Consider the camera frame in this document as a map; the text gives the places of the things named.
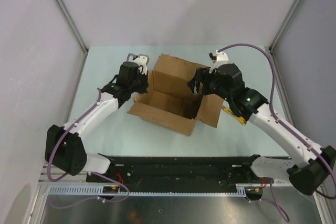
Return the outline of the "brown cardboard express box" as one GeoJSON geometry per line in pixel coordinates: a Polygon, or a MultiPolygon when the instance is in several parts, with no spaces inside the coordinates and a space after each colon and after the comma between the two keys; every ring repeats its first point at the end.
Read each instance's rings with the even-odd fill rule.
{"type": "Polygon", "coordinates": [[[187,86],[202,66],[161,54],[149,71],[147,92],[134,98],[128,113],[186,136],[192,135],[197,121],[216,128],[223,99],[214,94],[193,94],[187,86]]]}

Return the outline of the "yellow utility knife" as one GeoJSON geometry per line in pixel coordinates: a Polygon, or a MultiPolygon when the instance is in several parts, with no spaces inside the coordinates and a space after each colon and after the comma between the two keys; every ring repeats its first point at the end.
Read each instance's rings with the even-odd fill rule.
{"type": "Polygon", "coordinates": [[[242,116],[236,116],[229,107],[223,106],[222,110],[227,114],[229,114],[230,116],[232,116],[233,118],[235,118],[236,120],[238,120],[241,125],[247,124],[247,121],[242,116]]]}

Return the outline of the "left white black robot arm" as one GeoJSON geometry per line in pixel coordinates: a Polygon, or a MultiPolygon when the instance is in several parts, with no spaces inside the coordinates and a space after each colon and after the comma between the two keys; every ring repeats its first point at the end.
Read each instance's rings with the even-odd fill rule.
{"type": "Polygon", "coordinates": [[[81,172],[97,173],[105,182],[115,178],[116,169],[111,160],[102,154],[88,153],[84,140],[106,117],[121,108],[133,93],[147,92],[147,55],[132,54],[132,59],[122,63],[119,73],[98,90],[97,100],[76,119],[63,126],[52,125],[47,131],[45,161],[47,176],[53,182],[51,167],[55,166],[66,175],[76,176],[81,172]]]}

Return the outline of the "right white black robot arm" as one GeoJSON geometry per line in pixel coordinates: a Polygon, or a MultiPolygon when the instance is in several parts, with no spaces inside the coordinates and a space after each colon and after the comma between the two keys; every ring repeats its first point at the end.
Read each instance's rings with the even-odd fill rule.
{"type": "Polygon", "coordinates": [[[335,149],[309,140],[270,108],[270,102],[257,90],[245,86],[234,63],[218,68],[197,68],[187,83],[194,94],[215,94],[226,101],[232,115],[264,131],[290,157],[288,161],[257,157],[242,169],[243,179],[254,183],[260,177],[290,182],[305,195],[312,195],[330,175],[335,164],[335,149]]]}

